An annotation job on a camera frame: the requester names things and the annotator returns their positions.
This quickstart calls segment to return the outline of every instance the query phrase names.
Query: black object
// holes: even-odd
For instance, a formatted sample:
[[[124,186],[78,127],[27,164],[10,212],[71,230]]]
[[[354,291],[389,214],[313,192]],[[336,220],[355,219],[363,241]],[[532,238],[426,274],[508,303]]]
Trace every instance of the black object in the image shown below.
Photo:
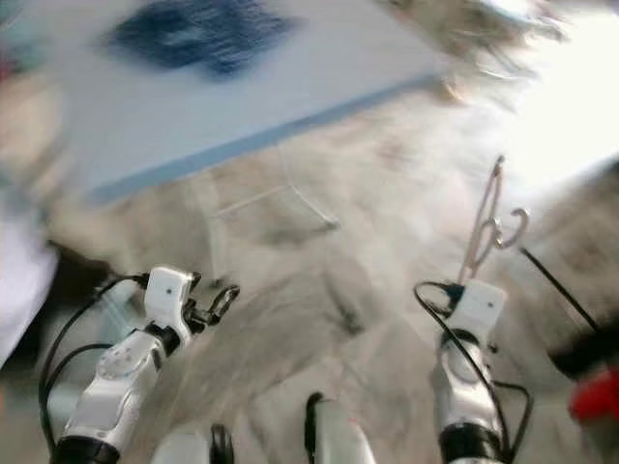
[[[492,431],[476,423],[455,423],[438,437],[443,462],[449,464],[458,459],[478,458],[505,462],[501,441]]]
[[[425,287],[435,288],[440,292],[444,293],[445,296],[449,299],[447,307],[442,307],[441,305],[432,302],[429,299],[424,299],[426,305],[435,313],[440,314],[441,316],[448,318],[456,309],[457,304],[462,298],[464,294],[464,285],[460,285],[459,283],[453,282],[424,282]]]
[[[570,344],[550,352],[554,365],[571,379],[578,379],[597,363],[619,354],[619,317],[594,333],[582,334]]]
[[[163,350],[165,351],[165,355],[168,357],[172,353],[174,353],[174,350],[176,350],[176,348],[178,348],[181,344],[181,338],[176,332],[174,332],[174,329],[172,329],[171,327],[166,327],[165,329],[162,329],[155,323],[151,322],[148,326],[146,326],[144,332],[155,336],[161,341],[163,345]]]
[[[561,284],[561,282],[559,282],[554,277],[554,275],[550,273],[550,271],[540,262],[538,258],[533,256],[533,254],[528,249],[526,249],[524,246],[520,248],[520,252],[524,254],[524,256],[526,256],[526,258],[531,262],[531,264],[533,264],[533,266],[535,266],[538,269],[538,271],[540,271],[544,275],[544,277],[548,279],[548,281],[552,284],[552,286],[554,286],[554,288],[556,288],[557,291],[561,295],[563,295],[563,297],[568,302],[570,302],[570,305],[572,305],[572,307],[576,310],[576,312],[582,316],[582,318],[587,322],[587,324],[589,324],[589,327],[594,332],[597,332],[600,330],[600,326],[598,326],[598,323],[596,323],[596,321],[593,320],[593,318],[589,315],[589,313],[585,311],[584,307],[582,307],[582,304],[580,304],[577,301],[577,299],[574,298],[574,296]]]
[[[211,451],[210,458],[213,464],[234,464],[234,448],[232,436],[220,423],[211,426]]]
[[[240,293],[241,287],[228,285],[217,294],[211,307],[206,311],[199,309],[195,300],[187,300],[183,307],[183,319],[192,334],[201,334],[206,326],[216,326]]]
[[[192,272],[192,284],[190,285],[190,292],[195,290],[195,287],[197,287],[197,284],[200,283],[200,280],[202,280],[202,274]]]
[[[159,351],[153,349],[151,350],[151,356],[153,357],[153,364],[155,365],[155,368],[159,372],[160,370],[162,370],[162,366],[163,366],[162,355],[159,354]]]
[[[551,351],[549,355],[555,367],[565,376],[576,380],[596,363],[619,353],[619,318],[600,325],[538,258],[525,247],[521,247],[520,252],[548,279],[593,331],[579,335],[572,343]]]
[[[88,259],[66,246],[51,244],[58,264],[41,309],[7,359],[3,370],[31,369],[41,353],[44,328],[63,305],[80,305],[114,273],[104,261]]]
[[[512,442],[512,446],[510,447],[510,451],[508,454],[507,462],[514,462],[516,459],[516,455],[520,451],[520,446],[522,445],[522,440],[524,439],[524,432],[529,425],[529,421],[531,420],[531,413],[533,412],[533,396],[531,393],[523,387],[522,385],[509,384],[507,382],[492,382],[496,387],[501,389],[508,389],[515,392],[520,392],[525,399],[524,403],[524,411],[522,412],[522,419],[520,419],[520,425],[516,431],[516,435],[514,437],[514,441]]]
[[[316,405],[324,398],[324,395],[317,391],[312,393],[306,404],[306,421],[304,426],[305,446],[308,452],[310,464],[314,463],[316,458]]]
[[[452,332],[459,340],[466,341],[468,343],[473,343],[475,345],[480,344],[479,340],[475,335],[470,333],[469,331],[465,331],[463,329],[452,329]],[[441,334],[441,346],[447,343],[448,341],[452,341],[451,337],[448,333],[444,332]]]
[[[67,437],[58,442],[51,464],[116,464],[118,450],[105,442],[87,437]]]

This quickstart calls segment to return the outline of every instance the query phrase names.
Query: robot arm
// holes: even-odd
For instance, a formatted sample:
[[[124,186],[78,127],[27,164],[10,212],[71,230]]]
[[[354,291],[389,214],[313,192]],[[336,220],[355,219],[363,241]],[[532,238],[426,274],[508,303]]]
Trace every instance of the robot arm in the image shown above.
[[[62,433],[53,464],[115,464],[127,450],[140,409],[167,358],[186,348],[207,325],[216,325],[238,297],[238,286],[220,292],[211,308],[189,298],[199,276],[157,267],[144,305],[151,321],[106,350]]]
[[[417,287],[416,296],[438,322],[439,316],[427,307]],[[484,353],[488,336],[506,300],[507,295],[501,289],[471,279],[463,287],[461,298],[446,323],[439,322],[444,333],[438,345],[432,385],[437,434],[445,464],[510,464],[513,461],[517,447],[510,449],[507,424],[493,385],[525,390],[493,382]],[[532,406],[529,399],[527,409]],[[516,434],[520,439],[527,417],[528,413],[523,416]]]

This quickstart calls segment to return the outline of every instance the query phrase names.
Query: metal tongs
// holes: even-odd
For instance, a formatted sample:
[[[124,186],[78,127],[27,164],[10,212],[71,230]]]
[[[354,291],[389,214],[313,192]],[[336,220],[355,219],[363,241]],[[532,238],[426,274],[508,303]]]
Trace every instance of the metal tongs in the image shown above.
[[[523,208],[515,208],[512,210],[512,216],[520,218],[520,225],[514,235],[509,240],[505,240],[501,219],[496,216],[501,188],[503,187],[503,162],[505,162],[505,157],[500,156],[490,172],[486,191],[468,242],[464,262],[457,277],[457,283],[460,285],[464,285],[469,278],[475,277],[493,248],[506,249],[520,240],[529,224],[528,211]],[[487,234],[487,242],[483,245],[482,238],[485,233]]]

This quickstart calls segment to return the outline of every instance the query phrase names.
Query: gray floor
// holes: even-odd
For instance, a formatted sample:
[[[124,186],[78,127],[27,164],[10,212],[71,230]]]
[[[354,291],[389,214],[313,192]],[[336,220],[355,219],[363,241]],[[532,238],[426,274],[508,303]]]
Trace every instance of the gray floor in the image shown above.
[[[278,181],[281,150],[300,185],[341,220],[324,230],[283,194],[222,222],[220,259],[242,286],[241,301],[162,372],[125,462],[147,462],[174,426],[212,421],[233,429],[240,463],[304,462],[304,402],[323,390],[353,411],[378,462],[438,463],[428,383],[438,331],[411,288],[456,276],[498,153],[509,161],[503,209],[532,211],[525,243],[597,317],[616,310],[619,177],[598,166],[619,148],[608,117],[618,71],[587,48],[617,34],[614,21],[585,17],[571,43],[542,52],[545,73],[530,85],[478,87],[467,105],[404,94],[105,211],[118,237],[129,237],[135,267],[166,262],[208,275],[213,192],[225,205],[267,189]],[[596,73],[573,73],[583,59]],[[514,251],[495,253],[480,277],[510,295],[493,374],[537,400],[517,462],[619,462],[616,428],[570,419],[575,385],[546,355],[585,330],[581,322]],[[212,295],[200,292],[202,301]],[[9,390],[21,392],[6,398],[0,422],[2,461],[44,462],[36,404],[24,393],[27,379],[17,380]],[[511,410],[517,399],[506,402]]]

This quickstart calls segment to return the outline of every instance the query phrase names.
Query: red object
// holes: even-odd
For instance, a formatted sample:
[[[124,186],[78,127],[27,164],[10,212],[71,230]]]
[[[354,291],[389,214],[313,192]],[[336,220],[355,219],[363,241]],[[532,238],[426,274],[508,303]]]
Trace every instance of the red object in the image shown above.
[[[578,388],[570,407],[577,421],[612,415],[619,420],[619,370],[607,372]]]

